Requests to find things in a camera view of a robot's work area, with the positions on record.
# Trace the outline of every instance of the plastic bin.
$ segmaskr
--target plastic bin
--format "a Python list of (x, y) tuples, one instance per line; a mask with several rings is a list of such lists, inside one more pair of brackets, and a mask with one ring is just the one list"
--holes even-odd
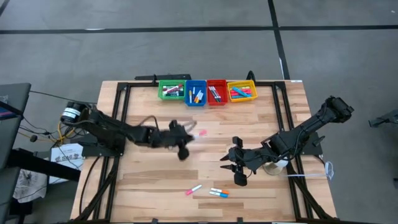
[[(177, 86), (181, 84), (183, 90), (182, 96), (164, 96), (163, 95), (163, 86)], [(185, 96), (185, 80), (160, 80), (159, 81), (159, 90), (157, 92), (157, 96), (162, 100), (183, 100)]]
[[(193, 87), (195, 87), (195, 96), (194, 94), (192, 94), (192, 103), (190, 103), (189, 100), (189, 91), (193, 91)], [(199, 91), (201, 93), (203, 93), (203, 96), (201, 98), (201, 102), (200, 103), (194, 103), (193, 100), (195, 99), (195, 97), (197, 96), (197, 94), (199, 93)], [(187, 104), (188, 106), (204, 106), (206, 104), (206, 81), (205, 80), (187, 80), (185, 82), (185, 104)]]
[[(245, 80), (245, 81), (240, 81), (240, 82), (229, 82), (229, 83), (227, 83), (227, 86), (228, 86), (229, 98), (231, 99), (231, 102), (233, 102), (233, 103), (254, 100), (254, 99), (257, 98), (257, 90), (256, 90), (256, 86), (254, 85), (253, 80)], [(231, 95), (232, 87), (239, 88), (239, 87), (245, 87), (245, 86), (250, 87), (250, 89), (251, 89), (251, 97), (232, 99), (232, 95)]]
[[(214, 99), (213, 94), (209, 90), (209, 86), (213, 86), (216, 88), (217, 93), (221, 97), (221, 102), (217, 102)], [(210, 106), (222, 106), (228, 102), (226, 80), (207, 80), (207, 102)]]

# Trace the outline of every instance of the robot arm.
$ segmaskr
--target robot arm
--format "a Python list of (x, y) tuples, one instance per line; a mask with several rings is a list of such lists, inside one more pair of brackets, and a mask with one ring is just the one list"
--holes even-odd
[(189, 152), (185, 146), (194, 139), (192, 135), (186, 132), (185, 127), (178, 124), (176, 120), (170, 122), (167, 130), (141, 124), (131, 126), (109, 117), (94, 105), (74, 102), (67, 104), (61, 122), (88, 131), (97, 138), (99, 144), (108, 149), (117, 147), (120, 138), (127, 138), (138, 146), (152, 148), (178, 146), (180, 160), (188, 157)]
[(281, 131), (265, 139), (261, 142), (262, 147), (243, 149), (242, 139), (234, 137), (233, 143), (236, 146), (229, 149), (228, 154), (220, 160), (230, 160), (236, 165), (221, 166), (221, 168), (231, 169), (235, 173), (235, 184), (245, 186), (247, 180), (243, 174), (243, 167), (256, 174), (256, 170), (266, 162), (292, 160), (301, 153), (312, 133), (327, 123), (344, 123), (351, 117), (353, 111), (354, 109), (341, 98), (331, 96), (311, 118), (290, 131)]

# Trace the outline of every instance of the blue bin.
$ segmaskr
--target blue bin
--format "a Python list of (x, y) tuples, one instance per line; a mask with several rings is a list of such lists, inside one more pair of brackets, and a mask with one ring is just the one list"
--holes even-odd
[[(189, 91), (193, 91), (193, 87), (195, 87), (195, 96), (192, 97), (192, 103), (189, 103)], [(199, 93), (203, 93), (200, 103), (194, 103), (193, 100)], [(185, 104), (188, 106), (204, 106), (207, 100), (207, 91), (206, 91), (206, 80), (187, 80), (185, 82)]]

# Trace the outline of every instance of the gray floor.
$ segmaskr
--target gray floor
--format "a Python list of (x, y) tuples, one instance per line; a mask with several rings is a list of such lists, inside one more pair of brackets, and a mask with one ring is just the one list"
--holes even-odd
[[(398, 2), (275, 1), (280, 26), (398, 24)], [(267, 1), (252, 0), (11, 0), (0, 29), (87, 29), (172, 26), (269, 26)], [(398, 30), (283, 31), (292, 79), (303, 80), (312, 112), (329, 95), (354, 109), (344, 125), (329, 125), (322, 146), (332, 161), (330, 182), (344, 220), (396, 223), (398, 135), (368, 119), (396, 109)], [(1, 84), (30, 82), (33, 90), (96, 101), (103, 80), (191, 73), (194, 78), (281, 79), (272, 31), (157, 34), (0, 35)], [(65, 102), (31, 94), (26, 116), (54, 130)], [(15, 147), (46, 151), (46, 143), (18, 137)], [(76, 183), (49, 187), (29, 220), (69, 218)]]

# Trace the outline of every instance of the wooden table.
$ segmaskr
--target wooden table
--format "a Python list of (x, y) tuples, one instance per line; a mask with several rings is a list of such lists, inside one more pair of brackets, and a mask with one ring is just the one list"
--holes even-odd
[[(98, 98), (98, 109), (111, 115), (117, 82), (103, 82)], [(290, 108), (295, 125), (310, 117), (304, 86), (301, 82), (286, 81)], [(118, 181), (113, 202), (112, 222), (235, 222), (243, 217), (247, 222), (294, 221), (292, 200), (284, 171), (271, 176), (262, 169), (248, 179), (246, 187), (234, 184), (233, 173), (220, 169), (220, 162), (232, 144), (233, 136), (243, 139), (244, 147), (259, 147), (260, 141), (277, 132), (278, 124), (274, 100), (270, 87), (259, 86), (259, 97), (254, 101), (228, 103), (225, 106), (188, 108), (182, 101), (162, 101), (157, 97), (156, 87), (134, 87), (131, 89), (128, 106), (128, 124), (138, 124), (148, 115), (155, 115), (160, 128), (167, 128), (171, 119), (179, 122), (196, 120), (192, 131), (198, 134), (206, 129), (207, 135), (188, 145), (190, 157), (180, 162), (177, 154), (167, 149), (149, 149), (128, 142), (121, 158)], [(279, 95), (284, 113), (282, 95)], [(119, 105), (121, 116), (123, 101)], [(306, 174), (324, 173), (323, 165), (313, 156), (302, 156)], [(71, 218), (78, 216), (81, 190), (88, 169), (94, 158), (83, 164)], [(83, 197), (83, 208), (90, 202), (98, 188), (102, 158), (90, 175)], [(202, 184), (203, 187), (190, 196), (185, 191)], [(325, 209), (335, 216), (335, 208), (326, 177), (307, 177), (309, 191)], [(229, 198), (209, 194), (211, 187), (229, 190)], [(300, 211), (305, 217), (302, 195), (297, 189)], [(104, 194), (101, 215), (104, 217)]]

